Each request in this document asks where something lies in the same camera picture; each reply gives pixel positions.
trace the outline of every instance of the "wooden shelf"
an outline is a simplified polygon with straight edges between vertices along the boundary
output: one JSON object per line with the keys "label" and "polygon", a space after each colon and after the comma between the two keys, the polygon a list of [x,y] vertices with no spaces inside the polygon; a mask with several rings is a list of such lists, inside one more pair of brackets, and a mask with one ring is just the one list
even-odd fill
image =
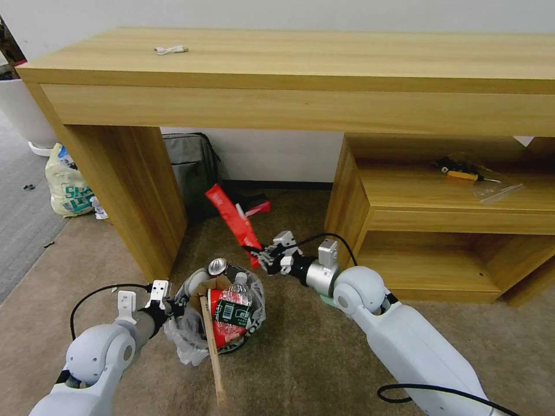
{"label": "wooden shelf", "polygon": [[358,262],[400,299],[492,302],[501,294],[467,234],[369,232]]}
{"label": "wooden shelf", "polygon": [[[368,229],[555,235],[555,172],[514,138],[348,135],[346,140],[376,211]],[[481,202],[475,191],[491,184],[454,179],[432,165],[463,150],[523,186]]]}
{"label": "wooden shelf", "polygon": [[[480,183],[432,165],[461,151],[524,185],[480,202]],[[555,255],[554,154],[553,139],[347,133],[325,226],[401,300],[493,302]]]}

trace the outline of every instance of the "white pot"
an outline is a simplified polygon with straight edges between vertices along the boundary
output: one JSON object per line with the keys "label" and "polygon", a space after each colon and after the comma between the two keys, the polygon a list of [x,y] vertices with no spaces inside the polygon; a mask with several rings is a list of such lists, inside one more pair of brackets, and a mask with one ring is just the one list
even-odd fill
{"label": "white pot", "polygon": [[58,141],[52,127],[20,79],[0,81],[0,111],[29,142],[34,153],[38,149],[37,154],[44,155]]}

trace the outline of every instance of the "cardboard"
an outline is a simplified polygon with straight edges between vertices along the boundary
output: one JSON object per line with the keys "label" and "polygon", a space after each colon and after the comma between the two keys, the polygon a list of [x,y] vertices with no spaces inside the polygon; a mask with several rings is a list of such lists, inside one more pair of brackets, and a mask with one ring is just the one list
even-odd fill
{"label": "cardboard", "polygon": [[208,294],[208,289],[218,289],[224,291],[230,286],[231,282],[224,274],[221,274],[215,278],[211,278],[210,280],[200,282],[197,288],[193,290],[193,294],[189,299],[189,303],[202,316],[200,297],[206,296]]}

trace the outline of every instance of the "bottle cap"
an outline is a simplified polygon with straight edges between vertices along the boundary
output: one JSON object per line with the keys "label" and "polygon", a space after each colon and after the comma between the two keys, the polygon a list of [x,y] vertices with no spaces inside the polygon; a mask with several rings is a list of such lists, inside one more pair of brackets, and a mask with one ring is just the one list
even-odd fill
{"label": "bottle cap", "polygon": [[237,283],[245,284],[247,283],[247,274],[244,272],[239,272],[235,275],[235,281]]}
{"label": "bottle cap", "polygon": [[218,276],[227,269],[227,261],[224,258],[217,258],[208,265],[208,273],[211,276]]}

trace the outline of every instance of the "yellow screwdriver handle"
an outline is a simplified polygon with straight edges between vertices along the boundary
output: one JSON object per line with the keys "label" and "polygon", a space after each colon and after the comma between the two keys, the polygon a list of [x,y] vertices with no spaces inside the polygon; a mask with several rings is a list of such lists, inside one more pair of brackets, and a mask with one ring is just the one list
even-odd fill
{"label": "yellow screwdriver handle", "polygon": [[459,179],[467,179],[471,181],[478,180],[478,175],[476,175],[475,173],[458,172],[456,170],[448,171],[447,176],[458,177]]}

